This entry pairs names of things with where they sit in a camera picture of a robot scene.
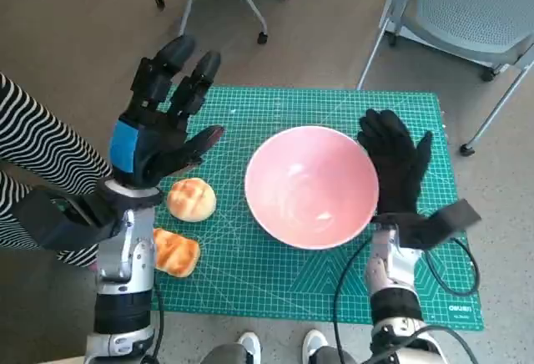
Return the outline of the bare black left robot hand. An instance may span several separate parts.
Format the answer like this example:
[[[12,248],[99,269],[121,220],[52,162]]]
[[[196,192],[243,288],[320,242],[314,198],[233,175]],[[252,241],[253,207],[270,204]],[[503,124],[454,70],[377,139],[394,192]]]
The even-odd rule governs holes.
[[[207,52],[194,71],[172,90],[173,77],[191,57],[195,41],[179,36],[153,58],[142,58],[133,78],[133,96],[118,117],[110,141],[113,177],[121,185],[148,189],[166,176],[200,165],[202,156],[224,134],[210,125],[188,137],[189,118],[205,103],[220,63],[220,53]]]

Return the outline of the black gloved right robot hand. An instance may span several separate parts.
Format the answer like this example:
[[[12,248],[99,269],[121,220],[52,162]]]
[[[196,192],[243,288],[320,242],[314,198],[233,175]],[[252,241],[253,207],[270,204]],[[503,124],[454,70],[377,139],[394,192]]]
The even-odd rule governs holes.
[[[367,151],[379,180],[377,213],[415,213],[431,161],[433,133],[426,131],[415,144],[409,129],[391,110],[369,109],[359,124],[357,141]]]

